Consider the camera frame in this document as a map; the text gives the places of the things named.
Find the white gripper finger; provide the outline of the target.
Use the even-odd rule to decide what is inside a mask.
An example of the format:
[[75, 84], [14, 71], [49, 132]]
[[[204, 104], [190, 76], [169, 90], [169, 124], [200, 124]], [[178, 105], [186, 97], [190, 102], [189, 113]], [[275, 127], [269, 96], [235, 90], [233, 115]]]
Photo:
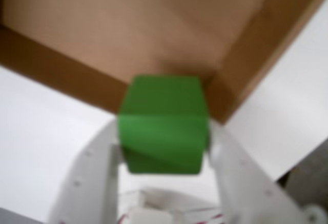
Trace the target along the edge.
[[116, 223], [118, 171], [122, 162], [114, 119], [77, 155], [60, 188], [48, 223]]
[[302, 210], [220, 125], [210, 126], [209, 158], [224, 223], [304, 223]]

